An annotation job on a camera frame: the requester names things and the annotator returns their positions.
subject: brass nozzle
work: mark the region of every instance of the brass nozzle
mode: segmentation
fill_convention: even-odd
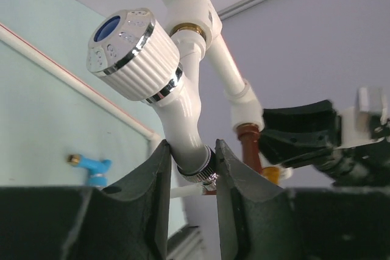
[[[279,185],[280,169],[278,167],[265,167],[263,176],[275,185]]]
[[[80,163],[81,156],[80,155],[70,155],[68,156],[67,162],[72,166],[76,166]]]

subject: blue faucet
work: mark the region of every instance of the blue faucet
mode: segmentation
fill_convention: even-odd
[[[94,186],[99,189],[107,187],[107,178],[105,173],[112,165],[111,160],[96,161],[86,158],[83,155],[70,155],[68,163],[74,167],[84,167],[88,169],[87,185]]]

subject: white ribbed knob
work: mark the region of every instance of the white ribbed knob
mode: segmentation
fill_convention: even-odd
[[[172,80],[179,58],[150,10],[120,10],[92,34],[87,68],[129,100],[144,100]]]

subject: brown pipe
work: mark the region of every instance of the brown pipe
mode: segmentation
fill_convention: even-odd
[[[237,127],[237,137],[241,141],[243,147],[243,161],[244,164],[258,172],[263,173],[261,166],[258,139],[260,138],[260,131],[256,124],[246,123]]]
[[[205,190],[203,195],[217,195],[217,190],[214,190],[214,191]]]

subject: pipe fitting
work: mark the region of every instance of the pipe fitting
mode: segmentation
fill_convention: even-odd
[[[107,173],[112,165],[111,160],[96,161],[76,154],[70,155],[67,162],[73,167],[83,167],[88,170],[87,185],[94,186],[99,189],[107,186],[105,173]]]
[[[249,82],[244,79],[244,89],[236,95],[226,94],[230,101],[232,127],[236,132],[239,125],[256,124],[259,131],[264,129],[263,107]]]
[[[210,0],[162,0],[168,9],[166,30],[181,23],[201,26],[207,36],[207,48],[221,34],[222,21]]]
[[[181,30],[190,30],[190,31],[192,31],[192,32],[195,32],[195,33],[197,33],[198,35],[201,35],[202,38],[203,38],[205,41],[207,41],[207,36],[206,36],[205,31],[204,31],[200,26],[198,26],[197,24],[192,24],[192,23],[182,23],[182,24],[178,24],[177,26],[175,26],[175,27],[171,30],[170,36],[173,36],[175,33],[180,32]]]
[[[160,93],[175,78],[179,58],[150,10],[120,10],[92,34],[87,69],[128,100],[139,101]]]
[[[237,127],[237,137],[243,147],[243,162],[255,172],[262,174],[263,168],[259,157],[258,139],[260,130],[258,125],[246,123]]]
[[[209,147],[207,147],[207,149],[208,160],[204,164],[203,168],[193,174],[186,173],[179,167],[177,167],[177,170],[187,181],[192,183],[201,183],[207,191],[215,191],[217,179],[216,158],[214,152]]]
[[[262,176],[274,184],[279,184],[279,182],[287,180],[294,173],[294,170],[291,167],[283,167],[281,164],[271,164],[261,153],[259,153],[259,157],[261,165],[263,166]]]
[[[197,129],[201,111],[199,97],[199,63],[205,51],[205,40],[192,30],[180,30],[172,36],[179,49],[183,74],[175,89],[162,100],[151,104],[160,118],[172,156],[183,174],[195,174],[209,160],[208,147]]]

